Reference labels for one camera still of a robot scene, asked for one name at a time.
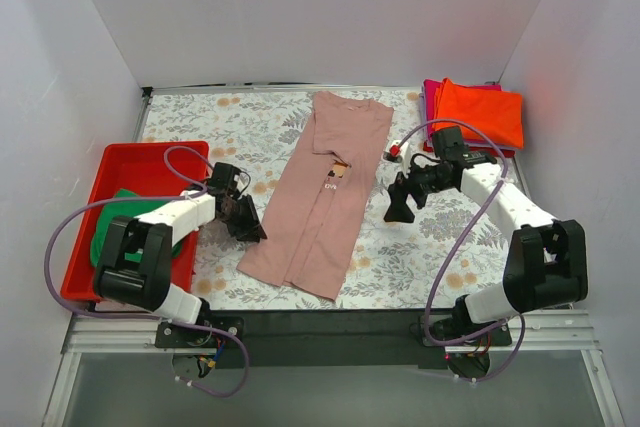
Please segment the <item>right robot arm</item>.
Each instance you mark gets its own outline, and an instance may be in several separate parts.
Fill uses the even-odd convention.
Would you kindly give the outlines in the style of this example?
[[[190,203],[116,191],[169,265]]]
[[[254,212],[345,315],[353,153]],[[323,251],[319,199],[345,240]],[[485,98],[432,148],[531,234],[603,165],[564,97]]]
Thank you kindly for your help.
[[[487,216],[509,242],[499,283],[459,297],[448,317],[424,320],[424,336],[437,346],[475,344],[509,319],[586,299],[589,291],[586,235],[575,220],[559,220],[508,182],[498,147],[474,150],[454,124],[435,132],[436,156],[421,166],[406,139],[392,142],[384,157],[401,164],[387,188],[387,222],[414,221],[407,204],[422,209],[431,194],[455,189],[479,206],[473,223]]]

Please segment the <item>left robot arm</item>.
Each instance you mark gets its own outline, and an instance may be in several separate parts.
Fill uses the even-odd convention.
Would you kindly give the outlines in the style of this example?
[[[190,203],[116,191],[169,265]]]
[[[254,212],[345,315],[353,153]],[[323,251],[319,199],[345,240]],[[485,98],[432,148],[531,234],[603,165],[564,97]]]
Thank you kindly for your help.
[[[250,176],[228,163],[216,163],[211,176],[147,213],[118,215],[106,230],[95,269],[94,292],[107,300],[139,307],[178,322],[178,334],[193,347],[213,333],[210,312],[201,298],[171,280],[173,249],[213,222],[226,225],[240,242],[267,238],[252,197]]]

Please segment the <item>pink printed t-shirt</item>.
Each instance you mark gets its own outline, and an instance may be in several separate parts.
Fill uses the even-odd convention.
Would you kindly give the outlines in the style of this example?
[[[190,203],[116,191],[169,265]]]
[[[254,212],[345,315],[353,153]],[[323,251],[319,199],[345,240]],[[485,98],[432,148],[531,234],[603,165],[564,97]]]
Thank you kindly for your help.
[[[338,297],[393,114],[372,99],[314,95],[263,216],[267,237],[246,250],[239,272],[324,299]]]

